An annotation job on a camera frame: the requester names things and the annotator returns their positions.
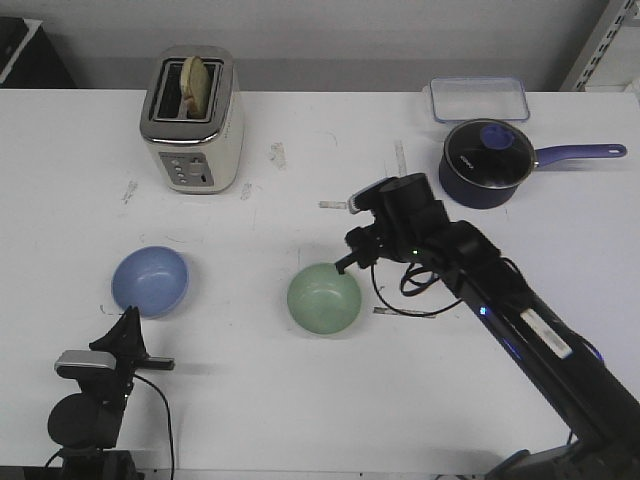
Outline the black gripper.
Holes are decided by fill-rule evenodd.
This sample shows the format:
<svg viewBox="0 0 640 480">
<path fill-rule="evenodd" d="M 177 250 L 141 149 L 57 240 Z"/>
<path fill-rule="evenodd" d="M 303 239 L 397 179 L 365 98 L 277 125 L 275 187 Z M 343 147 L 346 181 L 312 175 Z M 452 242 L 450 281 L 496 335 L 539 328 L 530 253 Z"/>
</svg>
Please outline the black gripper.
<svg viewBox="0 0 640 480">
<path fill-rule="evenodd" d="M 139 309 L 129 306 L 115 325 L 89 344 L 91 351 L 103 352 L 112 366 L 103 386 L 104 400 L 124 400 L 133 389 L 134 374 L 142 370 L 171 371 L 173 357 L 154 356 L 146 351 Z"/>
<path fill-rule="evenodd" d="M 369 211 L 374 222 L 345 236 L 351 252 L 335 262 L 340 275 L 352 265 L 368 268 L 380 258 L 418 261 L 427 240 L 450 225 L 443 203 L 434 197 L 423 173 L 395 177 L 380 193 L 380 205 Z"/>
</svg>

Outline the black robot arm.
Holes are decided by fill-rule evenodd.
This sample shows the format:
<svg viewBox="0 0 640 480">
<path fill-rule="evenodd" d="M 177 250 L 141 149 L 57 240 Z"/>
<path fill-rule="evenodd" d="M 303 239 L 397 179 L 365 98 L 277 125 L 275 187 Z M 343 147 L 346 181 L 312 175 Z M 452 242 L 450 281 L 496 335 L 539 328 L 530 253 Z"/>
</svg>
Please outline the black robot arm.
<svg viewBox="0 0 640 480">
<path fill-rule="evenodd" d="M 124 412 L 140 369 L 171 371 L 172 358 L 147 352 L 139 309 L 129 306 L 115 325 L 86 350 L 66 350 L 54 372 L 79 391 L 60 400 L 47 421 L 60 446 L 60 479 L 143 479 L 128 450 L 116 448 Z"/>
<path fill-rule="evenodd" d="M 418 264 L 464 302 L 517 363 L 577 439 L 532 454 L 521 450 L 489 479 L 636 479 L 639 403 L 594 349 L 529 287 L 475 226 L 453 222 L 423 173 L 390 177 L 352 195 L 351 213 L 374 221 L 346 234 L 336 262 L 366 269 L 380 258 Z"/>
</svg>

